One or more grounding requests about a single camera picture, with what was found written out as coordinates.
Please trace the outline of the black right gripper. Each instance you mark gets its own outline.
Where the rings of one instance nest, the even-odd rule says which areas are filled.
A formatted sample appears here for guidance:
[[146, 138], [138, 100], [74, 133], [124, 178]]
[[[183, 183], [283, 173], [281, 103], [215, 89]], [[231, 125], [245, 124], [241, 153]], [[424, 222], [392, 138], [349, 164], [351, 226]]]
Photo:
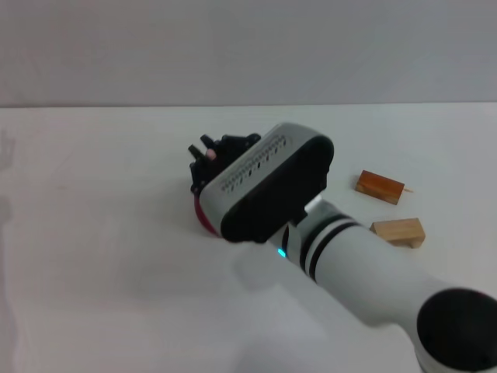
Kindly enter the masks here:
[[213, 140], [206, 134], [202, 135], [200, 140], [207, 149], [205, 152], [201, 152], [195, 145], [189, 146], [189, 152], [194, 157], [194, 161], [189, 164], [192, 176], [191, 192], [200, 194], [207, 184], [260, 139], [259, 134], [250, 134], [246, 137], [224, 135], [220, 140]]

